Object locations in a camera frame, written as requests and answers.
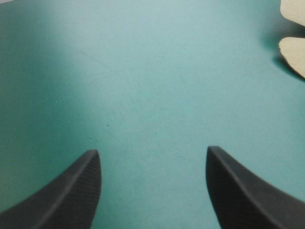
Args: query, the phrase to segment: beige paper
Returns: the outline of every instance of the beige paper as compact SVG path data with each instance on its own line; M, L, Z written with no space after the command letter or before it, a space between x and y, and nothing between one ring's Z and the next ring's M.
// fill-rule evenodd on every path
M305 0L282 0L281 14L284 18L305 26Z
M279 46L288 64L305 78L305 39L286 37Z

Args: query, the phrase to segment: paper piece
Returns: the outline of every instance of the paper piece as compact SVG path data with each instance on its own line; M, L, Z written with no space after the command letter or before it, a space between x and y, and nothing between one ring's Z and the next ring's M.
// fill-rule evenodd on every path
M281 14L284 18L305 26L305 0L282 0Z
M280 41L279 47L288 64L305 78L305 39L286 37Z
M10 2L10 1L15 1L15 0L0 0L0 4Z

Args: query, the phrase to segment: scratch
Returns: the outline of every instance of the scratch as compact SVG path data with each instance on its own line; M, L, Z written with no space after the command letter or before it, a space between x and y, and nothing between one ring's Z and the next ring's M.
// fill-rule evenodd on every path
M82 51L82 50L79 50L79 49L75 49L76 51L78 51L80 54L84 55L84 56L87 56L93 60L95 60L96 62L100 63L101 65L107 67L107 68L110 68L108 65L106 65L105 63L103 63L102 61L100 61L99 59L96 59L94 56L91 56L89 55L88 53Z

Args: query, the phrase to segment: table surface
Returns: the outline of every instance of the table surface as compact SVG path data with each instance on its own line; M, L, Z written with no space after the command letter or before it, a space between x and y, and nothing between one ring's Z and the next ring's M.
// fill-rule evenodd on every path
M85 150L93 229L219 228L209 145L305 200L305 81L280 1L18 0L0 5L0 210Z

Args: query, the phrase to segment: green cutting mat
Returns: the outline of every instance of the green cutting mat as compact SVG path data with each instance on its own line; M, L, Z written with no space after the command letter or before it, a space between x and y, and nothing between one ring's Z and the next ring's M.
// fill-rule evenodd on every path
M102 157L93 229L219 228L220 145L305 200L305 81L277 44L279 0L18 0L0 5L0 210L85 150Z

